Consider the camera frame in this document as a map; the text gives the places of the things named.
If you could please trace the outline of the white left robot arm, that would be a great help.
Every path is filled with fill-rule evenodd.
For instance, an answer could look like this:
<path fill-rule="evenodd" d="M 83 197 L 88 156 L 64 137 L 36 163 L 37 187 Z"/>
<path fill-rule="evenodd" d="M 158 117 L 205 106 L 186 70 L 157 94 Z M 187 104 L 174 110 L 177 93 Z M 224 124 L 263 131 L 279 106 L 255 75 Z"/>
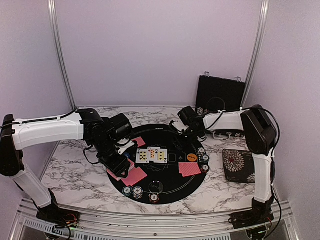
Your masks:
<path fill-rule="evenodd" d="M 126 178 L 130 162 L 124 152 L 135 146 L 133 127 L 122 113 L 101 117 L 93 108 L 78 109 L 62 116 L 15 119 L 8 114 L 0 127 L 0 174 L 11 178 L 34 202 L 38 218 L 60 222 L 71 212 L 59 208 L 54 193 L 23 163 L 23 150 L 66 140 L 85 141 L 97 151 L 98 163 L 116 177 Z"/>

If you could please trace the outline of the orange big blind button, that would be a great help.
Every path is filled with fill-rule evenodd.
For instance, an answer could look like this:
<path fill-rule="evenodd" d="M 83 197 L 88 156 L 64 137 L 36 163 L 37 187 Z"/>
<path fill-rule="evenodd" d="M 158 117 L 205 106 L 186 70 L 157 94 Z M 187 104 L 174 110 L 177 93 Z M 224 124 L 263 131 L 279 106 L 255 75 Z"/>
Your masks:
<path fill-rule="evenodd" d="M 198 157 L 196 154 L 194 153 L 190 153 L 187 155 L 186 159 L 189 161 L 189 162 L 196 162 L 198 160 Z"/>

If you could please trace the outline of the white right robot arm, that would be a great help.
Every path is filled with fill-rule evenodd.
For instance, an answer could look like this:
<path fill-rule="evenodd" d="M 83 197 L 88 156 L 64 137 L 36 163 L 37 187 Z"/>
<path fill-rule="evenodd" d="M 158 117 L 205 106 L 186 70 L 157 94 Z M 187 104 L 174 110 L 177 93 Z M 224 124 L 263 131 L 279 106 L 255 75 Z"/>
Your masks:
<path fill-rule="evenodd" d="M 239 130 L 244 133 L 254 161 L 255 191 L 251 210 L 236 212 L 230 220 L 232 223 L 247 221 L 258 224 L 267 218 L 275 199 L 274 156 L 280 140 L 280 127 L 275 116 L 259 104 L 237 110 L 219 109 L 202 115 L 187 106 L 177 115 L 179 120 L 172 120 L 169 127 L 186 142 L 194 142 L 208 131 Z"/>

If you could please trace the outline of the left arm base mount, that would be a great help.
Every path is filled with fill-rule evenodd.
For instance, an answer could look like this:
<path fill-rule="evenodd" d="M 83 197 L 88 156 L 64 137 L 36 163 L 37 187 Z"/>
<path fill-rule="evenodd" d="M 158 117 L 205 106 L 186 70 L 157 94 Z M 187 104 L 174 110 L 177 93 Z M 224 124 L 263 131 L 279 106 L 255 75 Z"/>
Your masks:
<path fill-rule="evenodd" d="M 36 217 L 40 220 L 54 223 L 59 227 L 70 227 L 78 224 L 80 213 L 78 211 L 60 208 L 54 199 L 45 207 L 39 207 L 35 202 L 34 205 L 37 208 Z"/>

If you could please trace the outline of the red playing card deck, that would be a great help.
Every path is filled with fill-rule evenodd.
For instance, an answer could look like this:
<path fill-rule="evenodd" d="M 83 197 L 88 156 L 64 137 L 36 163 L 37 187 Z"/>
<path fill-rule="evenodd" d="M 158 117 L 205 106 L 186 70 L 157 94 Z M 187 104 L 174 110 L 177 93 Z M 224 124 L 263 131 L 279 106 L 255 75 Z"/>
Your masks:
<path fill-rule="evenodd" d="M 132 170 L 134 168 L 134 166 L 131 166 L 130 168 L 129 168 L 129 172 Z M 112 177 L 112 178 L 114 178 L 116 181 L 119 181 L 119 180 L 121 180 L 121 179 L 123 179 L 123 177 L 118 177 L 118 176 L 116 176 L 113 172 L 111 172 L 109 169 L 106 169 L 106 172 Z"/>

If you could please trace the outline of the blue small blind button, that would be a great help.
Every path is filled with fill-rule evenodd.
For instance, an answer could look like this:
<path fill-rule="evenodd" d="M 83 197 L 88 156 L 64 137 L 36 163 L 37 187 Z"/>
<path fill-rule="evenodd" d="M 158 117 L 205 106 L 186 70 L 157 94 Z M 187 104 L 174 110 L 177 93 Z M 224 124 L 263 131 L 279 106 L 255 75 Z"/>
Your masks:
<path fill-rule="evenodd" d="M 125 152 L 124 155 L 129 159 L 130 158 L 130 154 L 128 152 Z"/>

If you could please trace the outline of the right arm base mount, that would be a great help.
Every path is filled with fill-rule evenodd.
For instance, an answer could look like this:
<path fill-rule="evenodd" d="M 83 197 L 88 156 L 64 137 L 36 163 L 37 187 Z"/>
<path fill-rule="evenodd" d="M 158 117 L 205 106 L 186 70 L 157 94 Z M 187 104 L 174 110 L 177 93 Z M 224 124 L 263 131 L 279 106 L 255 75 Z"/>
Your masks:
<path fill-rule="evenodd" d="M 232 213 L 228 222 L 233 225 L 234 229 L 251 227 L 259 224 L 269 223 L 274 220 L 271 208 L 255 206 L 251 210 L 239 211 Z"/>

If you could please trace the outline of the dealt red card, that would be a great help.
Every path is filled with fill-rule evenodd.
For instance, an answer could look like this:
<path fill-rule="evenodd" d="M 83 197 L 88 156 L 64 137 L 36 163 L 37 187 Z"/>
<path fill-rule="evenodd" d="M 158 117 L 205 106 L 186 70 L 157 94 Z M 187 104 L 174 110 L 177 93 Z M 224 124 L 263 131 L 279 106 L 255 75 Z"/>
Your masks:
<path fill-rule="evenodd" d="M 139 179 L 139 182 L 146 178 L 148 175 L 140 168 L 133 168 L 129 173 L 126 178 L 137 178 Z"/>
<path fill-rule="evenodd" d="M 143 140 L 143 138 L 140 136 L 132 139 L 132 141 L 137 143 L 138 148 L 140 148 L 146 144 L 145 141 Z"/>
<path fill-rule="evenodd" d="M 182 174 L 183 177 L 194 176 L 202 173 L 196 162 L 180 162 L 178 164 L 178 168 L 179 173 Z"/>
<path fill-rule="evenodd" d="M 133 186 L 136 183 L 138 183 L 140 180 L 137 178 L 122 178 L 121 181 L 128 187 L 128 186 Z"/>

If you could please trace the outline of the clear round dealer button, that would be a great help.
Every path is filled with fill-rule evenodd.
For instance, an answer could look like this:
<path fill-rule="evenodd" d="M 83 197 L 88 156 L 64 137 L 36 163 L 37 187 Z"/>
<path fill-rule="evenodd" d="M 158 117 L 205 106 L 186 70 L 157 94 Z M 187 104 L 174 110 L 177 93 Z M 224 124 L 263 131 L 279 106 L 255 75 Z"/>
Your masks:
<path fill-rule="evenodd" d="M 148 189 L 150 193 L 160 194 L 164 190 L 164 185 L 160 181 L 152 181 Z"/>

